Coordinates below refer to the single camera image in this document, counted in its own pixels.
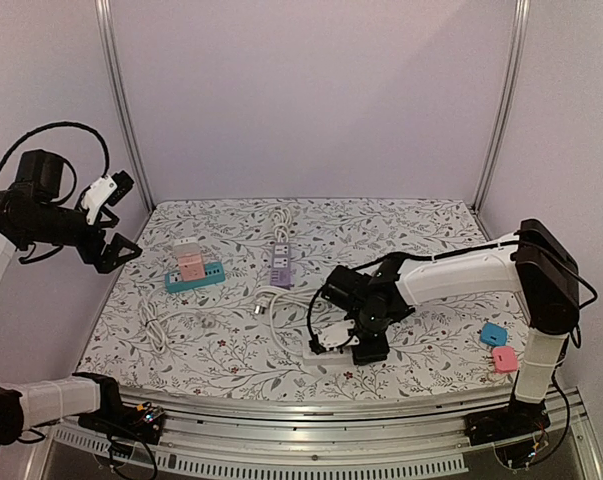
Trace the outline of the white power strip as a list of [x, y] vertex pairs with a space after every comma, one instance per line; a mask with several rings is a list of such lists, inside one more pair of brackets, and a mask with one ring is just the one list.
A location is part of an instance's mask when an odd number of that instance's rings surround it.
[[328, 350], [321, 354], [314, 353], [308, 345], [304, 346], [302, 352], [302, 363], [305, 366], [344, 366], [352, 365], [351, 348]]

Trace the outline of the white plug adapter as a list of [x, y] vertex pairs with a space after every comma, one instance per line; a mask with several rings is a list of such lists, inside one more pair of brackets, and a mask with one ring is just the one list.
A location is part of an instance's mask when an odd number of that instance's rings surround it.
[[183, 256], [199, 255], [200, 245], [194, 237], [176, 239], [173, 241], [172, 250], [177, 258]]

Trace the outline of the pink cube socket adapter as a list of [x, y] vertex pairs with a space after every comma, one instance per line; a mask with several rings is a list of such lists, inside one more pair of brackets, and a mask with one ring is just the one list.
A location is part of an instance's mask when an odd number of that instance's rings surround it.
[[205, 263], [201, 254], [177, 258], [181, 278], [185, 282], [201, 280], [205, 277]]

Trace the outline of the purple power strip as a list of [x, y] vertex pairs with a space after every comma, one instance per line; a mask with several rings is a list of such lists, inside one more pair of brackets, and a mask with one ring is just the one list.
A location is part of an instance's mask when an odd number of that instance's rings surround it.
[[291, 247], [288, 242], [275, 243], [272, 249], [270, 285], [290, 289], [293, 285]]

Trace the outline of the teal power strip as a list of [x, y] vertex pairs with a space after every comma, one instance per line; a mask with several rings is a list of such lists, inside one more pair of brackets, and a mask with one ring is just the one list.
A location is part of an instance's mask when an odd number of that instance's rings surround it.
[[184, 277], [180, 270], [174, 270], [164, 275], [165, 290], [170, 294], [201, 289], [226, 281], [223, 265], [220, 262], [211, 262], [203, 265], [203, 275], [194, 278], [192, 275]]

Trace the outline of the blue plug adapter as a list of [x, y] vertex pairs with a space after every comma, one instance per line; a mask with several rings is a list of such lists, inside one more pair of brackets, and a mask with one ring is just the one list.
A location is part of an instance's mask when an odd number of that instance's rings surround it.
[[506, 346], [508, 342], [508, 332], [505, 328], [487, 322], [480, 332], [480, 341], [490, 347]]

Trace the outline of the pink plug adapter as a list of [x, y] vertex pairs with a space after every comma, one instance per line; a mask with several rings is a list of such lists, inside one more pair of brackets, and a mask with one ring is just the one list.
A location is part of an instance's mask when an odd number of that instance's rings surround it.
[[518, 370], [516, 351], [510, 346], [497, 346], [491, 351], [494, 372], [508, 374]]

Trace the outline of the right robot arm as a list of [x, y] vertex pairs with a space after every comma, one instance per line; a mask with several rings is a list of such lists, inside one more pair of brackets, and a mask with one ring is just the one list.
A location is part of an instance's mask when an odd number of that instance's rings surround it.
[[509, 292], [524, 313], [528, 334], [512, 403], [498, 427], [518, 436], [533, 424], [562, 349], [580, 321], [578, 264], [537, 219], [491, 243], [435, 255], [390, 252], [355, 268], [335, 267], [315, 293], [345, 314], [309, 333], [310, 350], [324, 354], [349, 347], [366, 365], [387, 358], [386, 331], [422, 304], [485, 292]]

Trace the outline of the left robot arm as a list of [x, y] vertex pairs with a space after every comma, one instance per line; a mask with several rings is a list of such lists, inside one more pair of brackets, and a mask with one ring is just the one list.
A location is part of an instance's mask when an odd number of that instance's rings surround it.
[[[17, 283], [17, 265], [33, 263], [33, 258], [16, 258], [38, 244], [56, 250], [73, 247], [81, 260], [100, 274], [109, 274], [136, 259], [141, 249], [120, 234], [110, 242], [105, 231], [117, 225], [110, 209], [132, 188], [134, 181], [124, 171], [105, 174], [82, 194], [73, 209], [63, 207], [60, 195], [62, 173], [69, 163], [44, 150], [23, 153], [14, 182], [0, 191], [0, 319], [41, 320], [44, 332], [57, 319], [53, 298], [44, 292], [49, 275], [26, 275]], [[106, 434], [137, 437], [134, 423], [140, 413], [123, 405], [119, 385], [111, 377], [79, 373], [55, 381], [0, 386], [0, 446], [19, 441], [25, 431], [67, 416]]]

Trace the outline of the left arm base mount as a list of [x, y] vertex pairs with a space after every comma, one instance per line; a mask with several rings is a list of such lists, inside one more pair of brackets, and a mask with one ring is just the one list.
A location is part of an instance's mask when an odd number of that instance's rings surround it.
[[151, 402], [128, 406], [118, 396], [103, 397], [95, 412], [78, 416], [78, 424], [84, 429], [148, 445], [159, 444], [165, 420], [163, 407]]

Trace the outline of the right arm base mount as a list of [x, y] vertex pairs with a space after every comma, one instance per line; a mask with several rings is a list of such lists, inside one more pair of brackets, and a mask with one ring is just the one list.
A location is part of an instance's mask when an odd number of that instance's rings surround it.
[[545, 402], [529, 404], [512, 397], [507, 406], [464, 417], [465, 431], [472, 446], [494, 447], [497, 460], [506, 468], [528, 468], [547, 445], [551, 422]]

